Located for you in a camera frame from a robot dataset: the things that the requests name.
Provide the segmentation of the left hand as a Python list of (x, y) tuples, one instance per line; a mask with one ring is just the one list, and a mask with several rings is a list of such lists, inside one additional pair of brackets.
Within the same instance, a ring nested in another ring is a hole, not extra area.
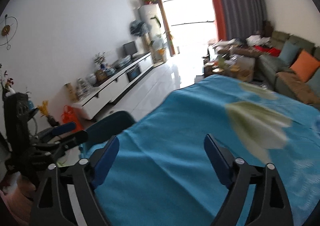
[(32, 202), (34, 201), (35, 186), (23, 178), (20, 172), (16, 172), (9, 176), (6, 175), (3, 181), (1, 181), (1, 191), (5, 194), (13, 192), (16, 188), (19, 188), (19, 190)]

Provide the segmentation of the pink sleeve left forearm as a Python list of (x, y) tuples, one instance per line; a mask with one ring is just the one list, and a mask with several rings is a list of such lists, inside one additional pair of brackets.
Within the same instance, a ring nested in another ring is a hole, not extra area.
[(1, 198), (18, 225), (29, 225), (33, 202), (19, 188), (8, 194), (1, 191)]

